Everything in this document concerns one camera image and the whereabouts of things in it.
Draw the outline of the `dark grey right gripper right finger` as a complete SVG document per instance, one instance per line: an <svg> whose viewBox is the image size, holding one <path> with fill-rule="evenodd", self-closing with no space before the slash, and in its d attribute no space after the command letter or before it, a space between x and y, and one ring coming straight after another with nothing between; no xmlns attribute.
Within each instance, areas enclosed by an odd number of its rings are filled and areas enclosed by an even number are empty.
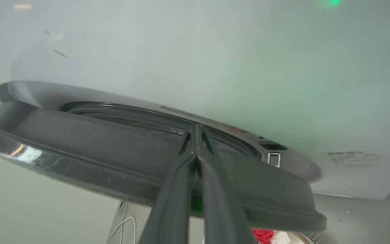
<svg viewBox="0 0 390 244"><path fill-rule="evenodd" d="M203 183L205 244L254 244L243 207L205 126L197 126Z"/></svg>

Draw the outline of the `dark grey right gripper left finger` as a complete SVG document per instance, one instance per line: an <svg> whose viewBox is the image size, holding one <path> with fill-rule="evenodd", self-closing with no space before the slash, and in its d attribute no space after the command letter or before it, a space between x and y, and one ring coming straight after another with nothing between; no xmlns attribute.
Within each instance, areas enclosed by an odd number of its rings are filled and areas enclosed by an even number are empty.
<svg viewBox="0 0 390 244"><path fill-rule="evenodd" d="M177 145L176 154L164 184L156 198L139 244L187 244L190 216L190 177L196 153L196 127L186 131Z"/></svg>

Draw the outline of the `dark grey washing machine door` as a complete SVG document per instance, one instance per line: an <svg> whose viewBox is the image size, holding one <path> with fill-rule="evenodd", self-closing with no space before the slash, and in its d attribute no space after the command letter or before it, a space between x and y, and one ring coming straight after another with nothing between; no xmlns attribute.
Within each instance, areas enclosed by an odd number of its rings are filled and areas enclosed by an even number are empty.
<svg viewBox="0 0 390 244"><path fill-rule="evenodd" d="M326 227L310 186L262 162L243 145L207 128L237 193L249 226L296 232ZM26 103L0 106L0 156L46 176L153 207L186 132L160 131ZM201 164L190 177L190 215L203 215Z"/></svg>

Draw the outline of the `white washing machine body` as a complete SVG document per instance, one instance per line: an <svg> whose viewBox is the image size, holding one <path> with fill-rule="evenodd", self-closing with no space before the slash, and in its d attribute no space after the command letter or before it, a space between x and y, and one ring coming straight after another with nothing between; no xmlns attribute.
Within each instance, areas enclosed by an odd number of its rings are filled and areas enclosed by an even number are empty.
<svg viewBox="0 0 390 244"><path fill-rule="evenodd" d="M308 156L315 193L390 195L390 0L0 0L3 84L257 136Z"/></svg>

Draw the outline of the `red cloth item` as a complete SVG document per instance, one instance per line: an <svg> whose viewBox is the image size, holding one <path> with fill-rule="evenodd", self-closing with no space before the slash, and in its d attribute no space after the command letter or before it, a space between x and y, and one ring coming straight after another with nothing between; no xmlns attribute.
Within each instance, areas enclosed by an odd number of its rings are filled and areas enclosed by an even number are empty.
<svg viewBox="0 0 390 244"><path fill-rule="evenodd" d="M271 244L275 231L263 228L251 228L256 244Z"/></svg>

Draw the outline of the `white cloth item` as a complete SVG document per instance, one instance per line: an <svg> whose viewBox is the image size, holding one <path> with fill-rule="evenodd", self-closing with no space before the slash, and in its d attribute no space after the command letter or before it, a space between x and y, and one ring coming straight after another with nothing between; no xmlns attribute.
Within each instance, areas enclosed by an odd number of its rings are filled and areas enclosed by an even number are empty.
<svg viewBox="0 0 390 244"><path fill-rule="evenodd" d="M291 239L287 232L274 232L270 244L291 244Z"/></svg>

